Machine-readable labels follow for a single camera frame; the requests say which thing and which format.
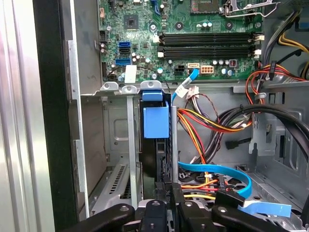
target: black clamp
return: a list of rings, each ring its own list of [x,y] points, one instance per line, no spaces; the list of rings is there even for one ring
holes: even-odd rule
[[[270,70],[269,70],[269,78],[270,78],[271,81],[275,77],[276,66],[277,66],[277,62],[276,61],[272,61],[271,65],[270,65]]]

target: metal bracket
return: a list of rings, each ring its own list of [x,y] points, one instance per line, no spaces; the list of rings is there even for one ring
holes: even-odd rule
[[[155,90],[161,90],[162,89],[162,84],[159,81],[143,81],[140,84],[140,89],[141,90],[150,90],[150,89],[155,89]]]
[[[239,9],[237,6],[237,0],[228,0],[226,4],[223,5],[223,7],[225,8],[224,14],[227,18],[244,17],[244,16],[249,16],[249,15],[261,15],[262,17],[267,17],[277,9],[277,6],[279,3],[280,2],[273,2],[273,0],[266,0],[265,2],[258,3],[258,4],[247,4],[244,8]],[[264,15],[261,12],[231,15],[231,13],[247,11],[247,10],[270,6],[270,5],[275,5],[275,7],[266,15]]]

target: white sticker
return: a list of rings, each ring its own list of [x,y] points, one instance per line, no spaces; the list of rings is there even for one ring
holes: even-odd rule
[[[126,75],[125,75],[125,83],[135,83],[136,82],[136,65],[127,65],[126,66]]]
[[[185,87],[183,87],[183,85],[178,86],[178,88],[175,90],[175,93],[180,97],[183,98],[187,92],[189,90],[187,90]]]

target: cable clip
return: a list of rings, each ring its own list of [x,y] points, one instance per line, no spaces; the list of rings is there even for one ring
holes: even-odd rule
[[[277,62],[276,61],[272,61],[271,65],[270,65],[270,70],[269,70],[269,78],[270,78],[271,81],[275,77],[276,66],[277,66]]]
[[[255,94],[254,99],[257,101],[257,100],[266,98],[266,96],[267,96],[266,93],[258,93],[258,94]]]
[[[243,110],[243,105],[241,104],[241,105],[239,106],[239,108],[240,108],[240,110],[241,110],[242,114],[244,115],[244,114],[245,114],[245,112],[244,112],[244,110]]]

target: yellow wire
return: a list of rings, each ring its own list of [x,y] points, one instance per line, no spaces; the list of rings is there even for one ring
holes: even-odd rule
[[[297,48],[300,48],[301,50],[303,50],[304,52],[309,53],[308,49],[304,45],[302,45],[302,44],[300,44],[296,41],[286,39],[285,38],[285,32],[279,37],[279,43],[282,44],[282,45],[290,46],[290,47],[297,47]]]
[[[208,123],[210,123],[212,125],[215,125],[216,127],[219,127],[219,128],[221,128],[223,130],[226,130],[226,131],[235,131],[235,132],[237,132],[237,131],[242,131],[243,130],[243,128],[241,128],[241,129],[230,129],[230,128],[227,128],[227,127],[223,127],[223,126],[221,126],[221,125],[219,125],[217,123],[214,123],[213,121],[203,117],[202,115],[200,115],[197,112],[194,112],[192,110],[188,110],[188,109],[179,109],[179,110],[188,111],[188,112],[190,112],[190,113],[192,113],[194,115],[197,115],[198,117],[202,118],[203,120],[207,121]]]
[[[308,67],[309,67],[309,61],[306,63],[306,65],[304,67],[304,71],[301,75],[301,77],[304,78],[304,79],[306,78],[306,70],[308,69]]]
[[[179,119],[184,123],[185,127],[187,128],[188,132],[190,133],[190,137],[191,137],[191,139],[193,140],[193,143],[194,143],[194,145],[195,145],[195,147],[196,147],[196,149],[197,149],[199,155],[202,156],[202,153],[201,153],[201,151],[200,151],[200,149],[199,149],[199,146],[197,145],[197,144],[198,144],[198,143],[197,143],[197,139],[196,139],[196,137],[195,137],[193,131],[191,130],[190,125],[186,122],[186,119],[185,119],[181,114],[178,113],[178,117],[179,117]]]
[[[184,197],[199,197],[199,198],[206,198],[209,200],[216,200],[215,197],[206,196],[206,195],[184,195]]]
[[[208,183],[205,183],[205,184],[201,184],[201,185],[182,185],[182,189],[199,189],[199,188],[201,188],[201,187],[204,187],[204,186],[206,186],[206,185],[210,185],[210,184],[212,184],[212,183],[215,183],[215,182],[217,182],[218,180],[212,180],[212,181],[210,181],[210,182],[208,182]]]

